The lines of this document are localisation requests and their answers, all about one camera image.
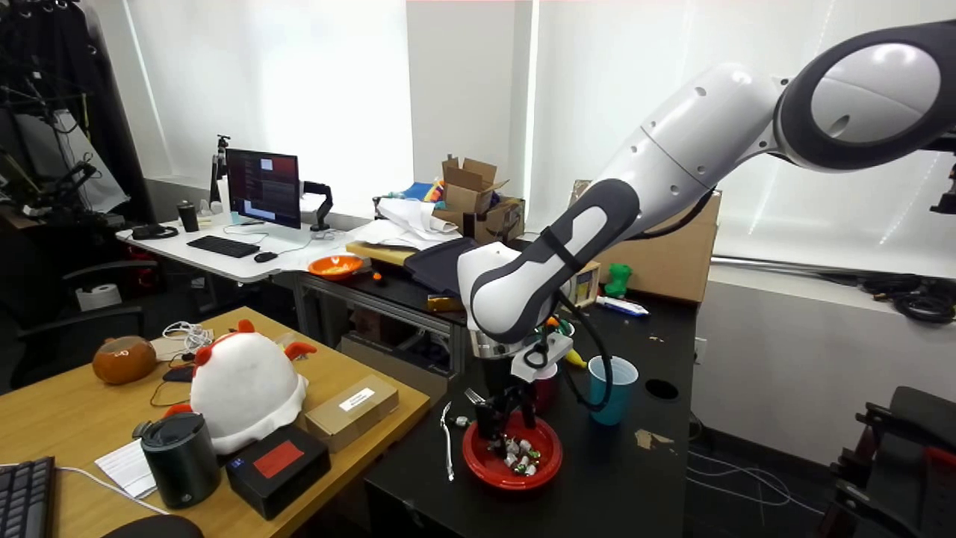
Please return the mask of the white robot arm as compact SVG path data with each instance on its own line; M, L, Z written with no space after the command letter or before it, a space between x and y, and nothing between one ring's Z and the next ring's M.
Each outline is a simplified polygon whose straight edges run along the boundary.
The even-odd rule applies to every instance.
M815 171L863 171L910 154L956 126L956 23L852 36L788 81L724 62L688 81L609 157L598 180L529 245L489 242L456 257L483 432L532 419L535 377L570 338L544 320L565 284L621 239L703 205L754 154Z

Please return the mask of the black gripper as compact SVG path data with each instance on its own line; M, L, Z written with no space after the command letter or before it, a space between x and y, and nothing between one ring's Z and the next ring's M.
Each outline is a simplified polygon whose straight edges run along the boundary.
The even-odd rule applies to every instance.
M488 405L474 405L477 432L497 456L506 456L506 425L510 414L524 419L527 453L537 453L535 446L535 372L547 365L559 365L573 350L567 341L550 341L547 334L518 344L480 362Z

